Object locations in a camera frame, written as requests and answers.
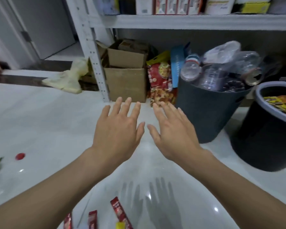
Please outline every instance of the white floor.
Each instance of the white floor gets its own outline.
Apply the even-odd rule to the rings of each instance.
[[[105,105],[99,92],[74,95],[54,88],[0,84],[0,157],[4,156],[0,204],[49,177],[91,146]],[[239,108],[231,122],[239,123],[246,111]],[[142,105],[141,121],[158,127],[148,103]],[[232,150],[225,130],[203,147],[286,203],[286,169],[268,173],[247,165]],[[15,161],[20,152],[26,157]],[[116,216],[110,200],[115,196],[134,228],[238,228],[203,185],[163,157],[147,129],[130,160],[75,207],[74,227],[86,228],[88,212],[98,210],[99,229],[114,228]]]
[[[45,60],[56,60],[56,61],[73,61],[78,58],[83,58],[84,53],[80,46],[80,42],[63,49],[62,51],[46,58]]]

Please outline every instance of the forearm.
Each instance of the forearm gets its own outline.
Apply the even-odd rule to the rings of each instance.
[[[51,177],[0,206],[0,228],[57,228],[103,177],[85,151]]]
[[[286,228],[286,205],[281,201],[213,156],[194,162],[189,173],[220,201],[240,228]]]

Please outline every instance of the red round object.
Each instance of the red round object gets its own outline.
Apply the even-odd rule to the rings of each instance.
[[[16,155],[15,159],[16,159],[16,160],[22,160],[25,156],[26,156],[25,153],[20,153],[20,154],[17,154],[17,155]]]

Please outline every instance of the person's left hand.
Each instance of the person's left hand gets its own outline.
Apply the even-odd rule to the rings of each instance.
[[[93,145],[87,150],[106,176],[132,156],[144,134],[145,122],[137,128],[141,103],[136,103],[129,117],[131,98],[127,98],[122,107],[121,104],[122,98],[119,97],[110,115],[110,106],[103,108],[96,124]]]

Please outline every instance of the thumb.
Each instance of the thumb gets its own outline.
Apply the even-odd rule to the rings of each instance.
[[[139,144],[141,141],[141,138],[144,134],[144,126],[145,126],[145,122],[141,122],[137,128],[137,138],[136,141]]]
[[[156,127],[153,125],[148,125],[147,128],[148,128],[149,133],[152,136],[155,144],[158,145],[160,143],[161,138],[160,138],[160,134],[158,133]]]

